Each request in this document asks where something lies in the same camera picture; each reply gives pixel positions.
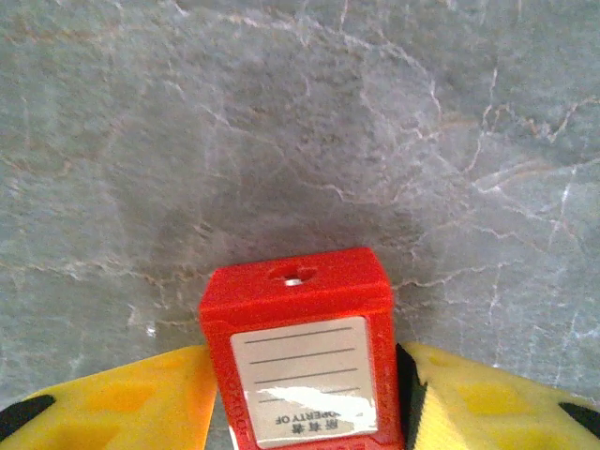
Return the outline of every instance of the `stone floor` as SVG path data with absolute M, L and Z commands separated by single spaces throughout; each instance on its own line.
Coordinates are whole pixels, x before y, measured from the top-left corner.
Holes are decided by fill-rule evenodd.
M 597 0 L 4 0 L 0 406 L 365 245 L 419 340 L 600 399 Z M 222 408 L 209 448 L 229 448 Z

